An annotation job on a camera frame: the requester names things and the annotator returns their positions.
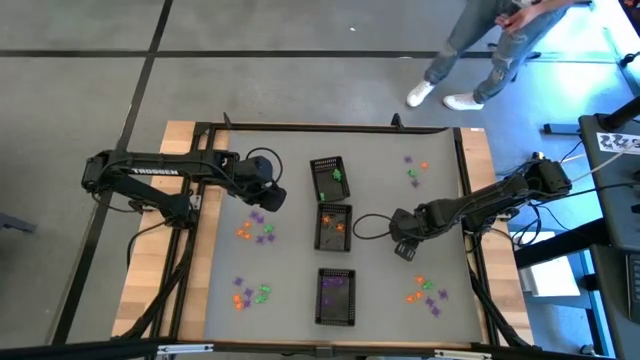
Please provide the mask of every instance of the hand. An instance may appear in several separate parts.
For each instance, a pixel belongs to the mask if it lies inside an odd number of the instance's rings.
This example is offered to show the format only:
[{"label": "hand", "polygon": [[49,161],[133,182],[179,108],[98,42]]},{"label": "hand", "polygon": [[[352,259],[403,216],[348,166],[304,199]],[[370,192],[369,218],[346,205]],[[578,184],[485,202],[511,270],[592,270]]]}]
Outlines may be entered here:
[{"label": "hand", "polygon": [[527,26],[533,19],[542,14],[542,8],[538,5],[529,6],[524,9],[520,9],[517,13],[507,17],[502,14],[496,18],[496,24],[502,26],[502,28],[509,34],[514,33]]}]

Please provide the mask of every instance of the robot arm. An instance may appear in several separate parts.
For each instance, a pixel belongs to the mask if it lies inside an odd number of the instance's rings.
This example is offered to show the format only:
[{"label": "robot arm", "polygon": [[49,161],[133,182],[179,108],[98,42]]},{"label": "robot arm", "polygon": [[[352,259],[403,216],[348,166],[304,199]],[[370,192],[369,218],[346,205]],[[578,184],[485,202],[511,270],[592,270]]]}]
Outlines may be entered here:
[{"label": "robot arm", "polygon": [[130,205],[136,209],[157,208],[175,228],[194,224],[196,215],[188,195],[166,194],[131,175],[189,177],[194,182],[219,185],[229,195],[267,211],[277,211],[287,194],[273,181],[273,167],[266,158],[240,160],[237,153],[219,150],[183,155],[103,151],[87,160],[82,187],[92,194],[115,191],[131,198]]},{"label": "robot arm", "polygon": [[413,214],[397,209],[389,223],[398,243],[395,253],[411,261],[420,242],[441,235],[462,222],[470,233],[487,231],[496,217],[530,200],[563,197],[571,190],[560,163],[532,160],[513,175],[458,199],[438,199],[420,204]]}]

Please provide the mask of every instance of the jeans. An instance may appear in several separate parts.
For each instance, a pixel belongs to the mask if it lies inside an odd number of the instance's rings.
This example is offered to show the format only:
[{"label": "jeans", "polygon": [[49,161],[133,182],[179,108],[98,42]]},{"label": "jeans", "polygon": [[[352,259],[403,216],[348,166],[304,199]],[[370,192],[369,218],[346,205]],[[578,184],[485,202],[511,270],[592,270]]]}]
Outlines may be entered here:
[{"label": "jeans", "polygon": [[[495,25],[500,14],[513,15],[520,8],[511,0],[468,0],[462,15],[453,28],[444,49],[424,73],[424,80],[435,85],[451,71],[460,55],[480,40]],[[478,104],[496,96],[515,76],[531,49],[567,12],[567,8],[541,14],[522,29],[502,32],[498,47],[491,58],[493,70],[489,77],[473,91]]]}]

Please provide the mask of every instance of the wooden frame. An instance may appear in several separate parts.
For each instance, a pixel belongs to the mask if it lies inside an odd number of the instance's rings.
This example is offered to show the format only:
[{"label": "wooden frame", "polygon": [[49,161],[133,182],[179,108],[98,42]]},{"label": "wooden frame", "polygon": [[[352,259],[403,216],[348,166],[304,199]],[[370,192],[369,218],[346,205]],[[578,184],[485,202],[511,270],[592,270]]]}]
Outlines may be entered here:
[{"label": "wooden frame", "polygon": [[[194,126],[195,122],[169,121],[160,152],[167,154],[188,152]],[[463,128],[461,129],[461,133],[472,190],[477,190],[492,184],[495,182],[494,169],[484,130]],[[216,131],[214,148],[227,149],[228,143],[229,132],[224,130]],[[155,176],[152,178],[151,184],[167,193],[179,193],[181,182],[182,178],[179,177]],[[205,340],[203,339],[203,334],[205,329],[209,277],[216,241],[214,235],[217,233],[218,216],[221,205],[220,199],[223,193],[224,191],[216,186],[209,186],[205,190],[202,215],[196,237],[194,257],[189,273],[189,282],[187,284],[183,314],[178,333],[178,339],[181,341]],[[161,220],[161,216],[157,212],[147,213],[142,217],[140,228],[143,229]],[[496,224],[495,227],[506,231],[506,225],[504,224]],[[145,233],[137,239],[112,330],[113,335],[119,335],[128,330],[156,295],[160,286],[170,234],[170,228],[161,227]],[[184,247],[185,239],[186,232],[183,232],[180,238],[179,249]],[[499,234],[489,233],[483,237],[482,249],[492,299],[518,334],[524,340],[533,343],[510,241],[502,238]],[[168,334],[168,324],[171,320],[174,298],[175,290],[167,301],[160,335]],[[484,312],[480,303],[478,301],[476,301],[476,303],[483,330],[483,339],[484,342],[487,343],[488,337],[484,322]],[[230,339],[216,340],[235,342]],[[286,344],[300,345],[309,344],[309,342],[286,342]],[[447,346],[451,348],[469,347],[469,344],[428,342],[335,342],[332,344],[344,346],[414,348],[434,346]]]}]

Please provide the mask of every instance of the white sneaker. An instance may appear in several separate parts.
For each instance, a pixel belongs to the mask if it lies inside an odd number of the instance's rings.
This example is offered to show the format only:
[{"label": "white sneaker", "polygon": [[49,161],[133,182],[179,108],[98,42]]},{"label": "white sneaker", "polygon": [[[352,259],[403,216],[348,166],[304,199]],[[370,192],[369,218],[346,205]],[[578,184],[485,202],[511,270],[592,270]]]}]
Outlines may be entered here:
[{"label": "white sneaker", "polygon": [[473,93],[445,96],[442,102],[451,110],[482,110],[484,107],[473,99]]},{"label": "white sneaker", "polygon": [[431,90],[433,90],[434,87],[435,85],[431,85],[431,83],[429,83],[428,81],[424,81],[424,80],[420,81],[420,84],[418,84],[418,86],[413,88],[413,90],[411,90],[409,95],[407,95],[407,105],[411,107],[416,107],[422,104],[422,101],[424,101],[424,98],[427,97],[427,95],[429,95],[429,93],[431,92]]}]

